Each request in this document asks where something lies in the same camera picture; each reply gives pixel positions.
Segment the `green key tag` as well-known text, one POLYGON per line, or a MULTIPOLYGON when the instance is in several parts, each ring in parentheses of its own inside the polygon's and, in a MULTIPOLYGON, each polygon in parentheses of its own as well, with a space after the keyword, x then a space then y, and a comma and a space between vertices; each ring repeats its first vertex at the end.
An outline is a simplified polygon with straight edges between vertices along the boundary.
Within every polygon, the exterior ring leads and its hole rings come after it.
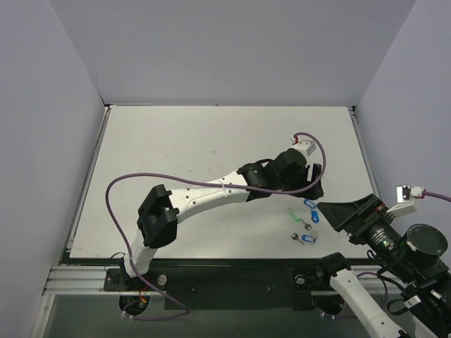
POLYGON ((288 209, 288 213, 290 214, 290 217, 295 221, 295 222, 299 222, 300 218, 299 216, 291 209, 288 209))

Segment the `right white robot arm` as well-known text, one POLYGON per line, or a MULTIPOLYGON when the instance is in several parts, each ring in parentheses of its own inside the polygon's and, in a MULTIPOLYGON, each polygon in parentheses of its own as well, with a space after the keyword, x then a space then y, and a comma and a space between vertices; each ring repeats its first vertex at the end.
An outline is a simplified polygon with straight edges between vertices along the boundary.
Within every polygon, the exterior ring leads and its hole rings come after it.
POLYGON ((405 299, 417 296, 412 314, 437 337, 450 335, 450 269, 441 256, 448 249, 444 234, 417 223, 404 234, 391 225, 394 216, 374 194, 347 203, 320 202, 318 209, 336 231, 344 231, 355 245, 367 245, 381 267, 398 278, 405 299))

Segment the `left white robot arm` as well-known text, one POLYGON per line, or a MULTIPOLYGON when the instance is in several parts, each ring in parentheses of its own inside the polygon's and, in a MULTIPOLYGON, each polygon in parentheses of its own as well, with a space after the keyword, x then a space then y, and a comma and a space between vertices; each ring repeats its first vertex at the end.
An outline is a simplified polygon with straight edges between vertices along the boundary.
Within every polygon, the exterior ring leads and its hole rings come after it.
POLYGON ((123 259, 121 283, 128 289, 139 289, 156 251, 174 242, 179 224, 198 213, 272 194, 321 198, 325 165, 310 163, 311 153, 294 145, 275 159, 247 163, 206 184, 192 183, 188 188, 172 190, 162 184, 153 187, 138 209, 138 231, 131 252, 123 259))

